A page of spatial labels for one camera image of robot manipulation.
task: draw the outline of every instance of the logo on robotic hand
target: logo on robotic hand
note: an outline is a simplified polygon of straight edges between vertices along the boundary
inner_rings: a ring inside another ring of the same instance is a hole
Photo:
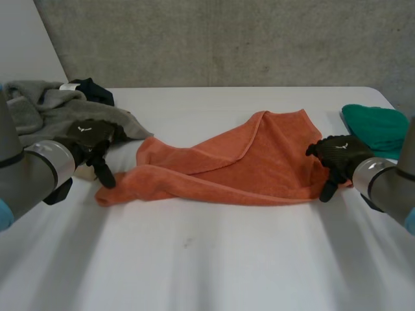
[[[346,143],[344,146],[335,146],[335,148],[337,148],[337,149],[347,149],[347,147],[348,147],[348,143]]]
[[[81,132],[84,132],[84,131],[92,130],[92,128],[81,128],[80,126],[78,126],[78,130],[80,130]]]

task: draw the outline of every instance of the orange towel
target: orange towel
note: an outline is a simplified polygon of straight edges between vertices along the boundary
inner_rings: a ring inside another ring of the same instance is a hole
[[[304,110],[255,113],[245,124],[192,148],[147,138],[137,167],[116,175],[114,189],[101,188],[102,206],[132,200],[186,198],[243,205],[284,205],[316,199],[328,176],[305,156],[321,139]]]

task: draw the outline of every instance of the white wall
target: white wall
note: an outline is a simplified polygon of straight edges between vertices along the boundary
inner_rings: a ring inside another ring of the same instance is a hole
[[[0,0],[0,84],[10,80],[67,82],[32,0]]]

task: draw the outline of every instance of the gray robot arm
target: gray robot arm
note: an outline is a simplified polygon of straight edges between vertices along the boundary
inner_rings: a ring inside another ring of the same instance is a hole
[[[24,150],[0,94],[0,199],[14,220],[67,182],[75,166],[71,152],[56,141],[41,141]]]
[[[367,159],[354,171],[353,184],[372,208],[415,235],[415,117],[397,165],[378,157]]]

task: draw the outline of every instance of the gray cloth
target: gray cloth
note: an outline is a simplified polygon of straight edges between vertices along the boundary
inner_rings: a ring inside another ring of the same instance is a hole
[[[80,91],[61,91],[60,82],[13,81],[3,86],[23,146],[64,136],[76,120],[104,120],[124,128],[127,137],[145,139],[146,131],[129,112],[86,101]]]

